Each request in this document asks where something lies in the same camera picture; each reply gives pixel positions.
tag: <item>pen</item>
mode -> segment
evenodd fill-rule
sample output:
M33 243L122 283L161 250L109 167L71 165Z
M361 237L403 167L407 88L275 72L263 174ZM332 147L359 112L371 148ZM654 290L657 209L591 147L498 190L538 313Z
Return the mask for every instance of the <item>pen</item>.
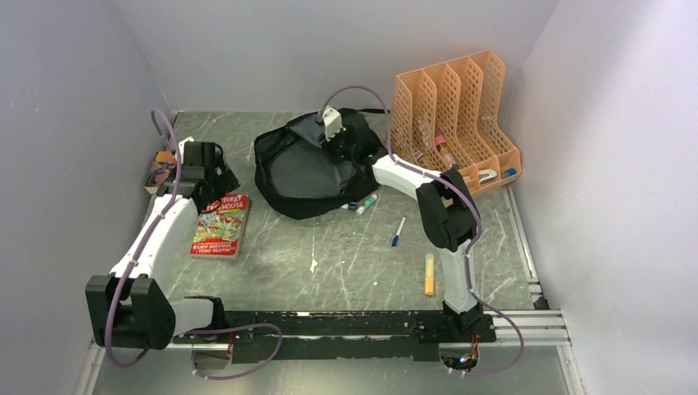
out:
M398 232L395 234L395 237L393 237L393 247L398 245L398 240L400 240L400 232L403 231L403 226L405 225L406 219L407 219L407 217L403 216L403 218L400 220L400 226L398 227Z

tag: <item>small bottle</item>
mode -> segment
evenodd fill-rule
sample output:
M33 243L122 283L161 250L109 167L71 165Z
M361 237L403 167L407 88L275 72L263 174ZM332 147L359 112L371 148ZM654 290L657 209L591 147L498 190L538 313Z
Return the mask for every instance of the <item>small bottle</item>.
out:
M434 144L436 144L436 150L441 154L441 157L444 158L446 163L449 164L449 167L458 167L456 157L449 149L449 146L446 145L446 137L442 135L434 137Z
M356 209L356 214L361 215L365 213L369 207L373 206L373 203L375 203L376 200L378 200L378 195L376 195L375 193L369 196L369 198L366 199L364 204Z

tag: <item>marker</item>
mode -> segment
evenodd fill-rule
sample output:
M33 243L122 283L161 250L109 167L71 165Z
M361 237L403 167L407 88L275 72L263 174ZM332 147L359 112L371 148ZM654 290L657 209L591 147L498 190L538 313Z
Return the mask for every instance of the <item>marker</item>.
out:
M393 242L391 244L393 247L398 245L398 240L400 240L400 232L403 231L403 226L405 226L406 219L407 219L407 217L403 216L403 218L400 220L400 226L398 226L398 232L395 234L395 237L393 237Z
M344 210L356 211L358 206L356 205L356 203L347 203L347 204L342 204L342 208Z
M509 170L504 170L502 171L502 179L505 179L507 177L511 177L512 175L516 174L516 169L509 169Z
M424 295L434 295L434 254L428 253L425 256L426 270L424 275Z
M375 203L376 200L378 200L378 195L375 193L369 196L369 198L364 202L364 205L356 209L356 214L361 215L365 213L366 209L373 206L373 203Z

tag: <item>orange desk organizer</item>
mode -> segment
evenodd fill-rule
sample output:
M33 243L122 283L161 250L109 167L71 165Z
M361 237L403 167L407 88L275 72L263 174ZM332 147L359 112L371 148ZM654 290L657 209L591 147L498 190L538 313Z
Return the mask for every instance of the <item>orange desk organizer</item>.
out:
M434 144L441 134L473 196L515 181L521 154L497 125L504 74L504 63L483 51L398 75L390 116L395 153L418 165L413 153L419 151L424 167L446 171ZM502 179L509 169L516 174ZM494 170L497 177L481 184L480 170Z

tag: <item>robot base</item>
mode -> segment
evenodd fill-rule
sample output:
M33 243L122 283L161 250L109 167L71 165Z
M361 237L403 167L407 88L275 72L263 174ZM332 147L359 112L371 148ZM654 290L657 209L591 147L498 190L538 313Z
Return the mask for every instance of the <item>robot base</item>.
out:
M473 333L483 343L496 341L492 316L480 315L468 328L446 310L389 311L226 311L233 327L273 323L283 332L275 360L334 360L337 358L406 357L439 361L439 343L470 342ZM230 337L220 336L227 344ZM196 344L202 338L178 338L175 343ZM271 329L235 333L232 363L256 363L269 356L277 343Z

